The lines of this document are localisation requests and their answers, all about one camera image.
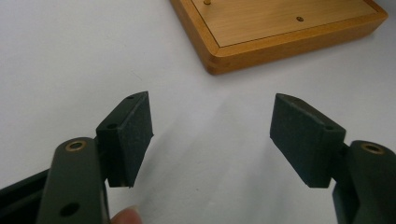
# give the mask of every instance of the finger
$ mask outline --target finger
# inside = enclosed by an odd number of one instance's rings
[[[143,224],[143,222],[137,212],[137,207],[132,206],[118,212],[111,218],[111,224]]]

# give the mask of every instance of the brass rivet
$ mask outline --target brass rivet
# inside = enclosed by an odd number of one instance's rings
[[[82,150],[85,146],[87,146],[87,142],[78,140],[78,141],[74,141],[74,142],[67,144],[65,149],[66,149],[66,151],[69,151],[69,152],[75,152],[75,151]]]
[[[361,148],[376,155],[382,155],[385,153],[384,148],[370,143],[361,144]]]

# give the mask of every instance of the white surface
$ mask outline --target white surface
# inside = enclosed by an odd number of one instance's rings
[[[335,223],[332,187],[309,189],[269,138],[275,94],[306,100],[396,148],[396,4],[341,46],[212,77],[167,0],[0,1],[0,188],[49,168],[54,149],[149,91],[155,136],[133,189],[145,223]]]

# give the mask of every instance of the wooden tray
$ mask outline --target wooden tray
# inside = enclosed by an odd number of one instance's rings
[[[372,0],[171,0],[210,74],[357,39],[387,12]]]

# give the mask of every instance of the wooden edge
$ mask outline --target wooden edge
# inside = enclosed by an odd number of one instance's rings
[[[377,13],[220,48],[191,0],[171,0],[206,71],[212,75],[364,37],[388,17],[375,2],[364,1]]]

